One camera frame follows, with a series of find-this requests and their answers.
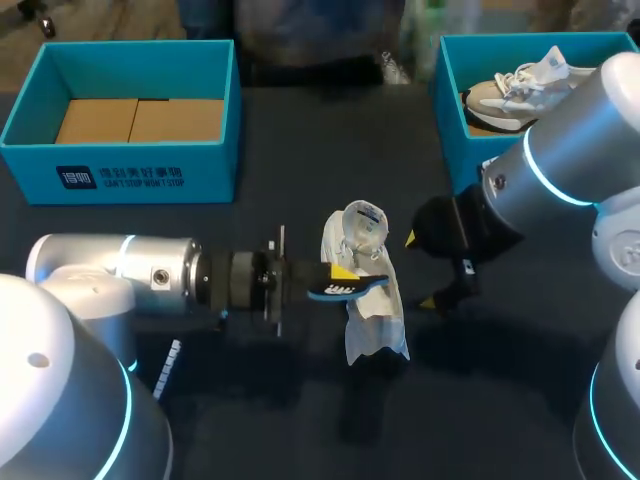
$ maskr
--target dark tabletop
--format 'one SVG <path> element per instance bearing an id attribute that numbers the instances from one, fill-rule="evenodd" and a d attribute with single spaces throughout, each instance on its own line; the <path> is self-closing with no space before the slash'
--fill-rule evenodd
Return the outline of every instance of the dark tabletop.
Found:
<path id="1" fill-rule="evenodd" d="M 0 118 L 14 98 L 0 96 Z M 315 259 L 327 217 L 362 198 L 389 217 L 407 305 L 450 280 L 447 262 L 403 249 L 415 209 L 448 190 L 426 89 L 263 89 L 244 99 L 232 205 L 30 208 L 1 164 L 0 271 L 22 274 L 47 233 L 193 236 L 253 249 L 280 223 L 289 256 Z M 594 216 L 541 225 L 485 266 L 484 295 L 456 318 L 407 308 L 404 370 L 349 369 L 336 305 L 292 308 L 282 340 L 256 333 L 244 315 L 232 317 L 225 337 L 185 330 L 163 399 L 174 477 L 577 480 L 572 417 L 629 298 L 595 266 Z M 172 336 L 150 332 L 150 321 L 139 320 L 141 375 Z M 170 330 L 180 319 L 155 321 Z"/>

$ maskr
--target white sneaker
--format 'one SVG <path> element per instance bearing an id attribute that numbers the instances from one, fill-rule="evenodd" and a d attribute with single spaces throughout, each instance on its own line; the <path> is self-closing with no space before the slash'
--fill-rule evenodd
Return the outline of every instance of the white sneaker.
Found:
<path id="1" fill-rule="evenodd" d="M 387 85 L 409 85 L 411 83 L 409 75 L 396 63 L 389 52 L 382 54 L 382 76 Z"/>
<path id="2" fill-rule="evenodd" d="M 538 63 L 520 65 L 515 73 L 496 73 L 463 95 L 465 113 L 478 126 L 496 132 L 520 132 L 553 109 L 584 82 L 595 68 L 569 65 L 558 47 Z"/>
<path id="3" fill-rule="evenodd" d="M 384 242 L 389 231 L 384 212 L 364 200 L 334 212 L 324 226 L 320 259 L 357 275 L 387 275 L 389 284 L 347 302 L 345 329 L 347 363 L 389 347 L 409 360 L 404 312 L 396 272 Z"/>

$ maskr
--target shoe tongue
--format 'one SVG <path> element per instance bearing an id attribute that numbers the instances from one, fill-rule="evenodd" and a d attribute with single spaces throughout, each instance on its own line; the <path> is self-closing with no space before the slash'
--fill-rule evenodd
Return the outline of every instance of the shoe tongue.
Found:
<path id="1" fill-rule="evenodd" d="M 384 244 L 389 225 L 387 216 L 380 208 L 364 200 L 357 200 L 344 209 L 342 230 L 349 248 L 369 254 Z"/>
<path id="2" fill-rule="evenodd" d="M 567 78 L 569 65 L 560 49 L 554 46 L 542 60 L 529 67 L 528 72 L 535 77 L 537 83 L 546 85 Z"/>

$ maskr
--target box logo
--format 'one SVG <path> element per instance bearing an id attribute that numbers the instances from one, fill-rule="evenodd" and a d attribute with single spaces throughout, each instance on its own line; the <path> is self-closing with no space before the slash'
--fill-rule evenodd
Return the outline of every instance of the box logo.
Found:
<path id="1" fill-rule="evenodd" d="M 96 182 L 89 167 L 73 165 L 56 167 L 62 185 L 67 190 L 95 190 Z"/>

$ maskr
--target open box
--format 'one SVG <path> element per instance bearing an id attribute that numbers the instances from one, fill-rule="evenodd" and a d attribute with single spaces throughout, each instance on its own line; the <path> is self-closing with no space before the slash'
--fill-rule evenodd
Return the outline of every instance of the open box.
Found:
<path id="1" fill-rule="evenodd" d="M 570 65 L 598 67 L 620 52 L 638 51 L 626 33 L 448 35 L 440 40 L 435 75 L 435 113 L 442 152 L 455 193 L 478 181 L 478 167 L 519 135 L 486 135 L 467 125 L 460 94 L 497 72 L 540 61 L 557 45 Z"/>
<path id="2" fill-rule="evenodd" d="M 227 203 L 240 117 L 232 41 L 49 43 L 0 152 L 32 205 Z"/>

